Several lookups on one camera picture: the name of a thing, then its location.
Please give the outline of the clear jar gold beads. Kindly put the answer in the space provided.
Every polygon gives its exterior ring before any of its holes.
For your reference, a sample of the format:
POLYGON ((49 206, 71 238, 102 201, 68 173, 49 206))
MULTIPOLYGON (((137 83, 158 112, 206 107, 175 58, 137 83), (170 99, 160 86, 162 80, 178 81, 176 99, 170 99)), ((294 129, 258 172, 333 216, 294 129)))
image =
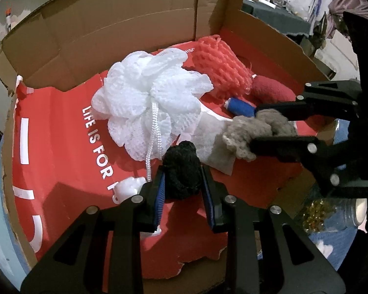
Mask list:
POLYGON ((304 207, 298 222, 307 234, 339 232, 358 228, 364 222, 367 208, 367 198, 321 198, 304 207))

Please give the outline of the white paper sachet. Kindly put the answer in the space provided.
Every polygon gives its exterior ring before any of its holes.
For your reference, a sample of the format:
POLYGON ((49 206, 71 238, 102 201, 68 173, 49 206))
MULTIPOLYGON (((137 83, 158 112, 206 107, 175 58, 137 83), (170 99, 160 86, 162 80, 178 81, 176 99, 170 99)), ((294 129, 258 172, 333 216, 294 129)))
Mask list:
POLYGON ((218 115, 201 104, 201 115, 179 136, 177 142, 192 142, 202 163, 231 176, 236 157, 227 149, 222 139, 223 133, 231 122, 231 118, 218 115))

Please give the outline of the blue towel blanket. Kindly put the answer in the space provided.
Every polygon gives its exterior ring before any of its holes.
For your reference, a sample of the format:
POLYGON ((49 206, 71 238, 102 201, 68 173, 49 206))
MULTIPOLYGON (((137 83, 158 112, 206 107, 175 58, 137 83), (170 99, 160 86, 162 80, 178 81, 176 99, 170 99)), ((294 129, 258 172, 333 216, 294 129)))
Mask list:
MULTIPOLYGON (((1 145, 2 133, 0 132, 0 148, 1 145)), ((325 243, 334 246, 328 258, 339 267, 338 272, 346 284, 348 293, 357 293, 360 288, 358 282, 353 279, 353 271, 360 263, 360 246, 365 237, 364 231, 350 229, 323 238, 325 243)), ((0 192, 0 293, 19 292, 16 286, 23 281, 28 269, 23 265, 24 262, 18 257, 17 247, 10 236, 9 221, 4 213, 0 192)))

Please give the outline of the white tissue wad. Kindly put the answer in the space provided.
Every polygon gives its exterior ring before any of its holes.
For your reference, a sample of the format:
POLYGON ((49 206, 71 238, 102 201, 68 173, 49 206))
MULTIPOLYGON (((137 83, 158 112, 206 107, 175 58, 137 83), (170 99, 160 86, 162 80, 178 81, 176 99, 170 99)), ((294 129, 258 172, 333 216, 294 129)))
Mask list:
POLYGON ((161 234, 161 217, 165 204, 165 175, 147 182, 145 177, 129 177, 114 187, 114 201, 140 207, 140 238, 161 234))

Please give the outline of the white mesh bath loofah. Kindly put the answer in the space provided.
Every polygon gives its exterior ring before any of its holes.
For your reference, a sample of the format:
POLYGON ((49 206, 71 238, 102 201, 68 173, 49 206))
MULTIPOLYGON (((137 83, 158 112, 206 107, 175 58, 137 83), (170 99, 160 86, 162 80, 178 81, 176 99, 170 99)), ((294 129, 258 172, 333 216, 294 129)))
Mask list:
POLYGON ((132 52, 112 65, 91 100, 116 145, 145 163, 148 180, 152 160, 195 124, 201 97, 213 90, 208 75, 183 67, 187 59, 177 48, 132 52))

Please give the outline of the black pompom ball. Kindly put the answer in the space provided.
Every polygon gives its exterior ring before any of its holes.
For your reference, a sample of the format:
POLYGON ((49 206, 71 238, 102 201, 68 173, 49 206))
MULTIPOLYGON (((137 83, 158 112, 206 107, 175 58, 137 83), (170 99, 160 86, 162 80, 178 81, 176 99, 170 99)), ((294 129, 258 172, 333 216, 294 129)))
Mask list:
POLYGON ((163 158, 163 168, 167 200, 184 200, 199 193, 201 161, 192 142, 182 141, 169 147, 163 158))

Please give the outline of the red mesh loofah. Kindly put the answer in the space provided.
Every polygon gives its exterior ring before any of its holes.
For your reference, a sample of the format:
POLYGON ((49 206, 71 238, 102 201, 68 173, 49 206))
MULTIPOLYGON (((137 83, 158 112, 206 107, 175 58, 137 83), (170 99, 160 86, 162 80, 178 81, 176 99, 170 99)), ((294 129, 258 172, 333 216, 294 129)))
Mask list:
POLYGON ((219 35, 202 37, 192 52, 193 67, 208 75, 213 84, 210 95, 228 99, 248 95, 252 88, 252 71, 248 69, 219 35))

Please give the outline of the dark cloth side table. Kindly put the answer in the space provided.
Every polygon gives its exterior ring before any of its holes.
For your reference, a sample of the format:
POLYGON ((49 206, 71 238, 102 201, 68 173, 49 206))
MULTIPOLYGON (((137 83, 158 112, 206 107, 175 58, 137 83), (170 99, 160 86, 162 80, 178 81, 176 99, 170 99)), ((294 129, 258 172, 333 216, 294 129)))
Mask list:
POLYGON ((310 24, 286 9, 269 7, 261 2, 243 0, 242 11, 260 19, 280 33, 289 36, 310 35, 310 24))

